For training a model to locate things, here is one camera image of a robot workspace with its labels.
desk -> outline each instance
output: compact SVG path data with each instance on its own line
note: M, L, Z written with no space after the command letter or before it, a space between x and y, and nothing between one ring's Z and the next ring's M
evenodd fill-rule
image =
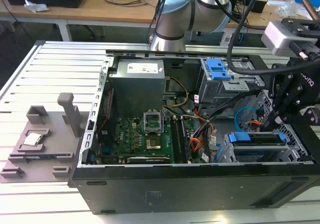
M115 2L130 2L136 0L114 0ZM156 5L156 0L146 0L151 5ZM49 7L49 11L32 13L23 6L6 5L20 22L52 23L59 26L63 41L72 41L68 25L93 25L146 28L152 21L155 8L151 5L138 7L123 7L106 3L103 0L83 0L79 8ZM279 20L274 13L276 7L266 5L263 13L250 13L249 23L253 26L267 26L268 22ZM12 16L0 2L0 20L14 21ZM231 21L227 28L230 32L238 24Z
M250 12L247 19L250 25L252 26L259 26L259 27L266 27L269 22L281 20L282 18L276 14L277 6L268 5L264 6L262 13L253 13ZM297 15L297 19L307 19L304 16ZM235 33L238 24L234 21L230 21L227 25L227 28L224 30L222 39L221 39L221 46L228 46L232 35ZM248 33L251 34L263 34L264 30L256 30L256 29L249 29Z
M0 90L0 169L28 121L26 112L30 105L60 112L63 109L54 99L61 91L72 92L86 94L74 104L81 112L89 112L105 50L133 48L146 51L148 45L58 41L35 45ZM221 46L187 45L186 50L227 52ZM288 61L286 57L272 55L266 48L235 47L233 53L260 55L269 67ZM320 221L320 187L304 192L278 209L93 215L78 190L69 188L66 182L6 183L0 184L0 207L2 224L311 224Z

aluminum extrusion table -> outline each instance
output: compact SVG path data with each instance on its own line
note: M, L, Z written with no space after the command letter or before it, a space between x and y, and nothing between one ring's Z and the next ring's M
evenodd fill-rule
M38 42L0 91L0 169L24 129L30 105L62 111L60 92L88 112L106 50L147 50L145 44ZM187 46L188 51L226 53L221 46ZM287 63L265 48L235 47L234 54L260 55L268 64ZM66 182L0 184L0 223L187 224L320 223L320 187L278 209L93 215L76 188Z

blue cable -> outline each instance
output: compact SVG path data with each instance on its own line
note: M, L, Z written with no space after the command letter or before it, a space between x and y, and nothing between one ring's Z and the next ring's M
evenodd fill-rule
M239 43L242 43L243 39L244 39L244 36L245 36L245 27L243 28L243 32L242 32L242 36L241 36L241 39L240 39L240 42Z
M237 113L234 115L234 125L235 125L236 129L238 130L238 132L243 132L243 130L239 126L239 114L242 111L246 110L246 109L249 109L249 110L254 111L254 112L257 111L253 107L248 107L248 106L245 106L245 107L243 107L243 108L241 108L240 110L237 111Z

motherboard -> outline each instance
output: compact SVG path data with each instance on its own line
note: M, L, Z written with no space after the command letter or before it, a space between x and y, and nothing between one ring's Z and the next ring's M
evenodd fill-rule
M184 129L181 136L185 135L189 145L190 137L194 133L194 122L191 118L177 120L183 122ZM143 164L154 160L156 163L174 164L181 163L179 155L182 153L175 149L176 136L172 137L176 121L171 118L149 115L144 117L118 117L116 119L114 142L99 144L97 161L101 164ZM198 163L197 156L193 161Z

white label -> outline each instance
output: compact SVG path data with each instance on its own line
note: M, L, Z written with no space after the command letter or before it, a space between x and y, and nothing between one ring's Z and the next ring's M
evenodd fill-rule
M209 157L208 157L205 153L202 153L202 159L203 159L206 163L209 163Z
M129 63L126 72L158 74L158 63Z
M210 144L214 146L217 145L217 138L214 135L211 136Z
M199 103L199 95L194 95L194 102Z
M39 156L26 156L26 159L40 159Z

